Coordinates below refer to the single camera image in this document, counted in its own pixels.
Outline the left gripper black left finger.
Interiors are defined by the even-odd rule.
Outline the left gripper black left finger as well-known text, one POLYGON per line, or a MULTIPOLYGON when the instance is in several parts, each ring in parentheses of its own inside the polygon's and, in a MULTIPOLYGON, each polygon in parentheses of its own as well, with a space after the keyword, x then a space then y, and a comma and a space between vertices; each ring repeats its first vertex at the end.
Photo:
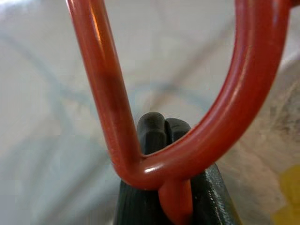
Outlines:
MULTIPOLYGON (((137 135, 145 155, 163 149, 168 144, 165 118, 157 112, 143 115, 137 124, 137 135)), ((158 192, 139 190, 121 181, 114 225, 168 225, 158 192)))

